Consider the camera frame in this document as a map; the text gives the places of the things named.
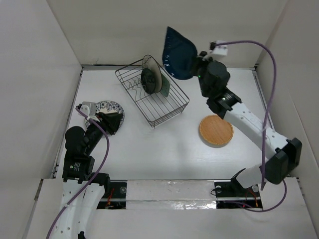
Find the orange woven bamboo round plate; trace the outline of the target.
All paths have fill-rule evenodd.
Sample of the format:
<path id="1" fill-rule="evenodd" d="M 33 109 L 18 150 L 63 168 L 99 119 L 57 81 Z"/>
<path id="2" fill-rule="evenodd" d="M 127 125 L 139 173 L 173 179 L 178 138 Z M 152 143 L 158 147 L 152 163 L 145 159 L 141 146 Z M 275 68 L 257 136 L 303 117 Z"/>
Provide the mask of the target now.
<path id="1" fill-rule="evenodd" d="M 234 129 L 232 124 L 219 116 L 209 115 L 200 122 L 199 134 L 210 145 L 224 146 L 233 138 Z"/>

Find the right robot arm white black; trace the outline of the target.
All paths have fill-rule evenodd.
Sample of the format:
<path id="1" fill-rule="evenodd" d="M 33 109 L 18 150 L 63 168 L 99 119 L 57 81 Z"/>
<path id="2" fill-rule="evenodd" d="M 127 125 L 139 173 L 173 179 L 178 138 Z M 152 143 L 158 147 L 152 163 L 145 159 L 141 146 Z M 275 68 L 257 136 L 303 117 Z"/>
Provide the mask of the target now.
<path id="1" fill-rule="evenodd" d="M 265 160 L 237 172 L 230 180 L 230 190 L 241 196 L 253 185 L 280 184 L 300 163 L 302 143 L 277 133 L 257 118 L 241 99 L 227 88 L 230 73 L 226 66 L 202 51 L 192 59 L 191 74 L 197 76 L 201 94 L 213 113 L 244 133 L 262 151 Z"/>

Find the cream round plate tree drawing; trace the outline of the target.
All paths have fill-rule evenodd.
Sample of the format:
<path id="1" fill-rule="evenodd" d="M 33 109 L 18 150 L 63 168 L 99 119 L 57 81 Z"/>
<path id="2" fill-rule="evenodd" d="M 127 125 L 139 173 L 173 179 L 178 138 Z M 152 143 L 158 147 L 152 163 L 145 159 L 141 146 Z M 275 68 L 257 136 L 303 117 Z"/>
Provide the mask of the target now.
<path id="1" fill-rule="evenodd" d="M 159 65 L 157 64 L 157 61 L 150 55 L 145 55 L 143 57 L 142 61 L 142 68 L 148 68 L 152 71 L 155 77 L 155 93 L 158 93 L 161 91 L 162 88 L 162 78 L 161 78 L 161 72 Z"/>

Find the dark blue leaf-shaped plate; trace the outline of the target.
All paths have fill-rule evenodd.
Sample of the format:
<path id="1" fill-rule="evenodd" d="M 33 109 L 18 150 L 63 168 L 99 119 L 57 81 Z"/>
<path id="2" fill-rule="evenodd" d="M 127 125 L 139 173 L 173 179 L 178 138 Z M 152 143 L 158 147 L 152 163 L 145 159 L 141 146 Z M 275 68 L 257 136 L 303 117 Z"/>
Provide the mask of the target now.
<path id="1" fill-rule="evenodd" d="M 195 45 L 178 31 L 168 26 L 162 53 L 165 70 L 178 80 L 189 80 L 193 77 L 191 69 L 197 56 Z"/>

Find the black round bowl plate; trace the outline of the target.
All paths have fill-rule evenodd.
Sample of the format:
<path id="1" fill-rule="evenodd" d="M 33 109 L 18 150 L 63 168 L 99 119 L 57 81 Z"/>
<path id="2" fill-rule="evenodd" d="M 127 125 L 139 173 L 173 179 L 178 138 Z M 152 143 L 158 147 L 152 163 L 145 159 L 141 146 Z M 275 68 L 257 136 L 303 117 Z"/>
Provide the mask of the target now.
<path id="1" fill-rule="evenodd" d="M 153 94 L 155 92 L 156 78 L 154 73 L 148 68 L 142 70 L 141 85 L 147 94 Z"/>

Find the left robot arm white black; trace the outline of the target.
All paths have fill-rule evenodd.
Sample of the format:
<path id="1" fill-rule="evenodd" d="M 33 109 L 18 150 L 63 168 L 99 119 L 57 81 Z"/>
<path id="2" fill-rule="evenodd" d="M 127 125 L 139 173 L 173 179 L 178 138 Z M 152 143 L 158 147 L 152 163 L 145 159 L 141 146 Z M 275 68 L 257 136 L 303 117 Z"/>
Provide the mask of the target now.
<path id="1" fill-rule="evenodd" d="M 89 126 L 73 126 L 65 134 L 63 193 L 60 211 L 47 233 L 48 239 L 84 239 L 100 200 L 111 193 L 110 176 L 99 167 L 93 171 L 91 153 L 102 137 L 114 135 L 122 113 L 98 113 Z"/>

